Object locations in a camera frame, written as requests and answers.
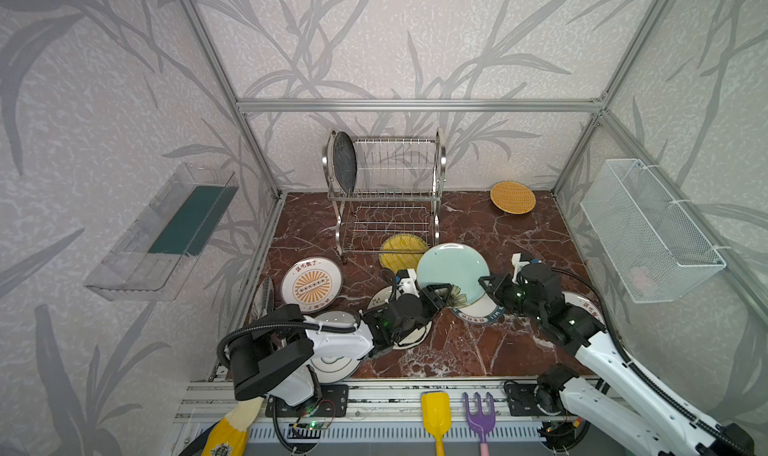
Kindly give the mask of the light green flower plate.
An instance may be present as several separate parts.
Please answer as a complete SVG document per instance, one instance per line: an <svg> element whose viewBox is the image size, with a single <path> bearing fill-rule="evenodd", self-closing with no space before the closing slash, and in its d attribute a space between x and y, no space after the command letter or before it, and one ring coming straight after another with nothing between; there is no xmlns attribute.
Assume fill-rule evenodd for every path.
<svg viewBox="0 0 768 456"><path fill-rule="evenodd" d="M485 293L479 283L490 275L485 258L470 246L444 243L427 250L416 268L420 287L451 284L466 296L465 306L473 304Z"/></svg>

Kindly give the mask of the steel dish rack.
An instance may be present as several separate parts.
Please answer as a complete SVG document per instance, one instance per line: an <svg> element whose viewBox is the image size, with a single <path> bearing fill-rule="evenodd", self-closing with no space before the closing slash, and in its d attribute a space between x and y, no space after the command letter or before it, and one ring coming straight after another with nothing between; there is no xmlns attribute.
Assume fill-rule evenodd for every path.
<svg viewBox="0 0 768 456"><path fill-rule="evenodd" d="M339 186L332 156L332 129L322 150L327 196L335 214L335 251L379 254L388 238L411 233L429 247L440 244L440 208L447 167L439 130L420 136L350 135L357 154L354 192Z"/></svg>

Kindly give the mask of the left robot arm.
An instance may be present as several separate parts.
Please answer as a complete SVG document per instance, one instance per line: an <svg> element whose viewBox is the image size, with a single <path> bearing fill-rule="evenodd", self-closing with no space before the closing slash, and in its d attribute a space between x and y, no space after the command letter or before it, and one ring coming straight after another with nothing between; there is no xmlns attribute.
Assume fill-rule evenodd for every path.
<svg viewBox="0 0 768 456"><path fill-rule="evenodd" d="M463 300L451 284L428 285L362 312L349 324L320 321L288 304L224 336L217 358L231 373L236 400L273 395L299 407L319 397L320 383L309 366L312 359L364 361L387 354Z"/></svg>

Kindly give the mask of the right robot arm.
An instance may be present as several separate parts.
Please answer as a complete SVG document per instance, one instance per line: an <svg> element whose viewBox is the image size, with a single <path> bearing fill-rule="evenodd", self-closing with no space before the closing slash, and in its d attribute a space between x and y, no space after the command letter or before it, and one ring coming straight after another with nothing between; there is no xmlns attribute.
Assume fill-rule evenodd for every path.
<svg viewBox="0 0 768 456"><path fill-rule="evenodd" d="M752 455L752 437L723 425L663 383L618 342L609 317L567 301L560 268L520 263L513 273L481 276L483 291L507 312L529 318L617 393L608 395L564 365L538 379L541 390L634 455Z"/></svg>

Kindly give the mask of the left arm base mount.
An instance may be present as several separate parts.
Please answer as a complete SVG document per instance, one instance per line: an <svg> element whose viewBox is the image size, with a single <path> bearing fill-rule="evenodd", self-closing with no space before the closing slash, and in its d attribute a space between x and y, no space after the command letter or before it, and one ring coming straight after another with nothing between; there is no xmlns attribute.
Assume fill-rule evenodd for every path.
<svg viewBox="0 0 768 456"><path fill-rule="evenodd" d="M266 416L298 418L308 416L344 417L349 403L350 387L346 384L321 385L320 393L297 406L290 406L282 399L269 397Z"/></svg>

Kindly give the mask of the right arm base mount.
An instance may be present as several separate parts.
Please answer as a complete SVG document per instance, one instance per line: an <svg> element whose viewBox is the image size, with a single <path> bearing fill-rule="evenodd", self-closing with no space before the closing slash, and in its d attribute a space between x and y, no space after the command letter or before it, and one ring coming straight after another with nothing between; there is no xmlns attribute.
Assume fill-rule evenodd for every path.
<svg viewBox="0 0 768 456"><path fill-rule="evenodd" d="M507 380L503 384L503 391L511 416L559 416L562 412L554 403L540 401L536 383Z"/></svg>

